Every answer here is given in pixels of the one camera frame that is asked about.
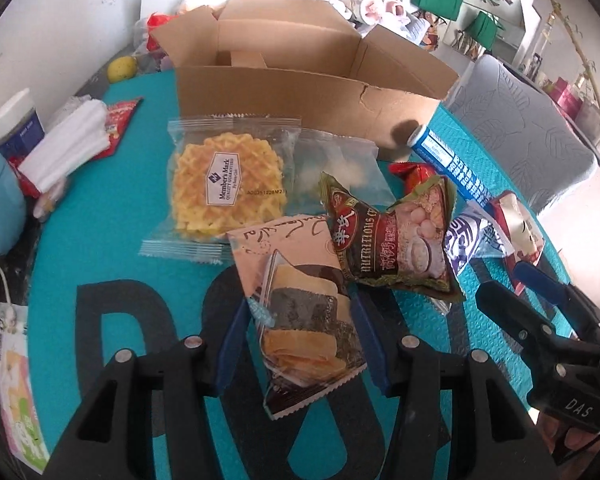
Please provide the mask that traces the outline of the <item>person right hand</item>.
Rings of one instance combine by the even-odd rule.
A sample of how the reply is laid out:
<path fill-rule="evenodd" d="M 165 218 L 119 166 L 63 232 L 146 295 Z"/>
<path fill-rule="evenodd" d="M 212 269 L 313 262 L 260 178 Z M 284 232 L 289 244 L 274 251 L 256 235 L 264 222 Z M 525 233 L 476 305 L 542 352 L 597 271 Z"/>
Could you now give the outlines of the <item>person right hand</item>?
<path fill-rule="evenodd" d="M 597 439 L 596 434 L 589 434 L 578 428 L 568 428 L 558 419 L 539 412 L 536 420 L 536 429 L 550 449 L 554 451 L 556 443 L 560 439 L 564 439 L 564 445 L 571 452 L 579 452 L 585 455 L 595 455 L 600 452 L 600 438 Z"/>

